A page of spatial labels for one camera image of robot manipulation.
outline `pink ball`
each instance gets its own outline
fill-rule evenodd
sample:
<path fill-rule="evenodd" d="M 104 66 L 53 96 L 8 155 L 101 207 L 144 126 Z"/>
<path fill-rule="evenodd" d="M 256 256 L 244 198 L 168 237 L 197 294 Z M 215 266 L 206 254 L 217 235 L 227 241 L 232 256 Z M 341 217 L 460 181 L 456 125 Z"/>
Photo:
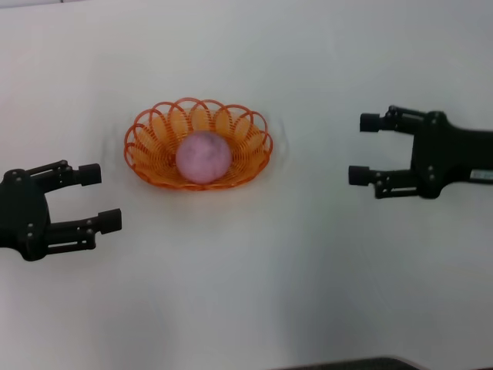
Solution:
<path fill-rule="evenodd" d="M 231 149 L 220 135 L 199 131 L 188 135 L 176 152 L 176 166 L 193 183 L 212 183 L 231 165 Z"/>

